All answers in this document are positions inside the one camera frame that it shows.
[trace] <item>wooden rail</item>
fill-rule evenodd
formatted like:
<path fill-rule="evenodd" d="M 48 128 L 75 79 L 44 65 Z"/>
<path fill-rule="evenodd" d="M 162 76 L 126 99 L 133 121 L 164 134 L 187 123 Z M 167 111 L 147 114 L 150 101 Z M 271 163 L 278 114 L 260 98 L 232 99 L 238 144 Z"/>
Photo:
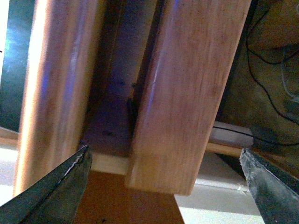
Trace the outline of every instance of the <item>wooden rail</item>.
<path fill-rule="evenodd" d="M 250 0 L 168 0 L 152 52 L 126 178 L 191 193 Z"/>
<path fill-rule="evenodd" d="M 101 0 L 36 0 L 15 195 L 77 150 L 104 9 Z"/>

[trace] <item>black cable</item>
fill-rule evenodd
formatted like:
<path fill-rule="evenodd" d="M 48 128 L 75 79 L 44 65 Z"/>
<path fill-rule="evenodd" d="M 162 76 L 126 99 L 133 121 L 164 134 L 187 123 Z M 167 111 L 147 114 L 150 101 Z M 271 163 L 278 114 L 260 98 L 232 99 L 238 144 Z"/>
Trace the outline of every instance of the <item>black cable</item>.
<path fill-rule="evenodd" d="M 255 138 L 257 140 L 264 141 L 264 142 L 267 142 L 267 143 L 270 143 L 270 144 L 273 144 L 273 145 L 277 145 L 277 146 L 290 147 L 290 146 L 298 146 L 299 145 L 299 142 L 297 142 L 297 143 L 291 143 L 291 144 L 284 144 L 284 143 L 279 143 L 279 142 L 268 141 L 268 140 L 256 137 L 256 136 L 254 136 L 252 134 L 247 134 L 247 133 L 244 133 L 244 132 L 239 132 L 239 131 L 236 131 L 236 130 L 233 130 L 233 129 L 229 129 L 229 128 L 224 128 L 224 127 L 213 126 L 213 128 L 217 128 L 217 129 L 221 129 L 221 130 L 226 130 L 226 131 L 230 131 L 230 132 L 235 132 L 235 133 L 243 134 L 243 135 Z"/>
<path fill-rule="evenodd" d="M 261 55 L 257 54 L 256 52 L 254 52 L 251 49 L 249 49 L 249 52 L 252 53 L 252 54 L 254 54 L 255 56 L 257 56 L 259 59 L 261 59 L 263 62 L 265 62 L 267 64 L 278 65 L 278 64 L 281 64 L 282 62 L 287 62 L 288 60 L 290 60 L 291 58 L 293 58 L 294 56 L 296 56 L 299 53 L 299 49 L 297 49 L 293 54 L 291 54 L 290 56 L 286 57 L 283 61 L 280 61 L 280 62 L 269 62 L 266 59 L 264 59 Z"/>
<path fill-rule="evenodd" d="M 267 89 L 257 80 L 257 78 L 253 75 L 252 69 L 251 69 L 251 65 L 250 65 L 250 59 L 249 59 L 249 47 L 248 47 L 248 38 L 250 36 L 250 34 L 252 33 L 252 31 L 255 29 L 255 27 L 257 26 L 257 24 L 263 19 L 264 16 L 266 16 L 266 14 L 268 13 L 269 9 L 261 16 L 261 18 L 259 18 L 259 20 L 255 23 L 255 25 L 252 27 L 252 29 L 249 31 L 248 35 L 246 36 L 246 51 L 247 51 L 247 64 L 248 64 L 248 69 L 249 69 L 249 73 L 251 75 L 251 77 L 253 78 L 253 80 L 256 82 L 256 84 L 258 84 L 263 90 L 264 92 L 267 94 L 267 97 L 273 107 L 273 109 L 275 110 L 275 112 L 282 118 L 296 124 L 299 126 L 299 122 L 285 116 L 284 114 L 282 114 L 281 112 L 278 111 L 278 109 L 276 108 L 276 106 L 274 105 L 271 96 L 269 94 L 269 92 L 267 91 Z"/>
<path fill-rule="evenodd" d="M 247 44 L 248 44 L 248 38 L 249 38 L 250 34 L 256 28 L 256 26 L 260 23 L 260 21 L 264 18 L 264 16 L 266 16 L 266 14 L 268 14 L 269 10 L 270 9 L 268 8 L 267 11 L 261 16 L 261 18 L 258 19 L 258 21 L 254 24 L 254 26 L 252 27 L 252 29 L 249 31 L 248 35 L 246 36 L 246 42 L 247 42 Z M 271 64 L 271 65 L 278 65 L 278 64 L 281 64 L 282 62 L 287 62 L 288 60 L 290 60 L 291 58 L 293 58 L 297 54 L 299 54 L 299 49 L 297 49 L 293 54 L 291 54 L 290 56 L 286 57 L 284 60 L 282 60 L 280 62 L 269 62 L 268 60 L 264 59 L 261 55 L 259 55 L 258 53 L 254 52 L 253 50 L 251 50 L 249 48 L 248 48 L 248 50 L 249 50 L 250 53 L 252 53 L 255 56 L 257 56 L 263 62 L 265 62 L 267 64 Z"/>

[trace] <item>wooden beam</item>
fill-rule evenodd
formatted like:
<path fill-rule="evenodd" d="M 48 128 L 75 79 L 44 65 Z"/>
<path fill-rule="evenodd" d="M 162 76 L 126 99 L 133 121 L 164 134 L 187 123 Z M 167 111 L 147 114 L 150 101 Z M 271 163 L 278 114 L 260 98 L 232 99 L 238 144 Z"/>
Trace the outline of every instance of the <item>wooden beam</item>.
<path fill-rule="evenodd" d="M 211 142 L 208 142 L 206 146 L 206 150 L 208 152 L 218 153 L 223 155 L 231 155 L 234 157 L 240 157 L 242 153 L 242 147 L 225 146 L 225 145 L 219 145 Z"/>
<path fill-rule="evenodd" d="M 126 185 L 188 195 L 221 101 L 250 0 L 165 1 Z"/>
<path fill-rule="evenodd" d="M 18 140 L 19 133 L 0 127 L 0 138 Z"/>
<path fill-rule="evenodd" d="M 17 147 L 19 133 L 0 127 L 0 145 Z"/>
<path fill-rule="evenodd" d="M 223 154 L 223 155 L 240 157 L 242 148 L 224 146 L 224 145 L 219 145 L 219 144 L 209 142 L 206 146 L 206 151 Z M 107 155 L 107 154 L 100 153 L 97 150 L 93 151 L 92 170 L 94 171 L 110 173 L 110 174 L 126 175 L 128 172 L 128 166 L 129 166 L 129 159 L 127 157 Z"/>
<path fill-rule="evenodd" d="M 15 195 L 77 150 L 105 1 L 36 0 Z"/>
<path fill-rule="evenodd" d="M 184 223 L 173 195 L 128 189 L 124 179 L 91 171 L 74 223 Z"/>

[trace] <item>green wall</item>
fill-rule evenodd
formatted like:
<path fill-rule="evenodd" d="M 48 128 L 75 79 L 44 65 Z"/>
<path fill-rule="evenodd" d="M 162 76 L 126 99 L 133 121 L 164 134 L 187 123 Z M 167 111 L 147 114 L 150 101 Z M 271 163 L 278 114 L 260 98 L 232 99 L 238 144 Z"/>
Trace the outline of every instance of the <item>green wall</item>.
<path fill-rule="evenodd" d="M 0 87 L 0 126 L 19 130 L 34 0 L 10 0 Z"/>

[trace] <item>white surface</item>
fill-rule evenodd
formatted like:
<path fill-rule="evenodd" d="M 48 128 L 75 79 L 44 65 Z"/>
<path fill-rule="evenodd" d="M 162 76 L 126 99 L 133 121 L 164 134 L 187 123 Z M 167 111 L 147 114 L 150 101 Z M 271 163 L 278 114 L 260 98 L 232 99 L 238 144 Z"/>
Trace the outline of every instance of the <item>white surface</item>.
<path fill-rule="evenodd" d="M 13 186 L 1 185 L 0 184 L 0 206 L 8 202 L 13 198 Z"/>
<path fill-rule="evenodd" d="M 2 51 L 2 53 L 0 53 L 0 87 L 7 31 L 8 7 L 9 0 L 0 0 L 0 50 Z"/>
<path fill-rule="evenodd" d="M 246 181 L 211 152 L 205 152 L 195 184 L 249 192 Z"/>
<path fill-rule="evenodd" d="M 179 208 L 185 224 L 264 224 L 259 216 Z"/>
<path fill-rule="evenodd" d="M 175 196 L 178 206 L 260 216 L 253 197 L 247 192 L 195 185 L 190 196 Z"/>
<path fill-rule="evenodd" d="M 263 224 L 246 181 L 205 152 L 190 196 L 175 196 L 186 224 Z"/>
<path fill-rule="evenodd" d="M 236 125 L 230 125 L 230 124 L 221 123 L 218 121 L 215 121 L 214 126 L 228 128 L 228 129 L 232 129 L 235 131 L 239 131 L 239 132 L 243 132 L 243 133 L 252 135 L 252 132 L 250 131 L 250 129 L 245 128 L 245 127 L 239 127 Z M 239 134 L 239 133 L 235 133 L 235 132 L 231 132 L 231 131 L 227 131 L 227 130 L 217 129 L 217 128 L 212 128 L 210 140 L 215 140 L 218 143 L 223 143 L 223 144 L 242 146 L 245 148 L 248 148 L 253 145 L 252 137 L 249 137 L 249 136 L 246 136 L 243 134 Z"/>
<path fill-rule="evenodd" d="M 18 151 L 0 145 L 0 206 L 13 198 L 14 171 Z"/>

